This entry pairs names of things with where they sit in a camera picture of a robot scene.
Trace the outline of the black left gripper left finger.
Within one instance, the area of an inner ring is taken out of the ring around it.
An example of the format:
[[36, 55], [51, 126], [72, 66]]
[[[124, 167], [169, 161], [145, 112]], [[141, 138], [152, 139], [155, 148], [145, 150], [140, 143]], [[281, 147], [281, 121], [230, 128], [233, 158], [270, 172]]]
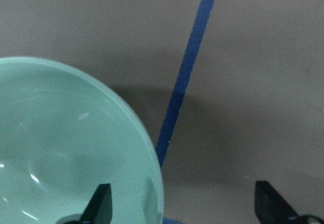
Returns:
[[62, 217], [58, 223], [111, 223], [112, 193], [111, 184], [100, 184], [88, 202], [83, 213]]

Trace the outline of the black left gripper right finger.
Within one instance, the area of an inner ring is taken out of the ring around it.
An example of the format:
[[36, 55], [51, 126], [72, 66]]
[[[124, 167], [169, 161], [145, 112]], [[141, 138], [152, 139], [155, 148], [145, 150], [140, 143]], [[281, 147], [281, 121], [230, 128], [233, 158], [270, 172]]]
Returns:
[[299, 215], [268, 181], [255, 181], [254, 212], [261, 224], [323, 223], [323, 219]]

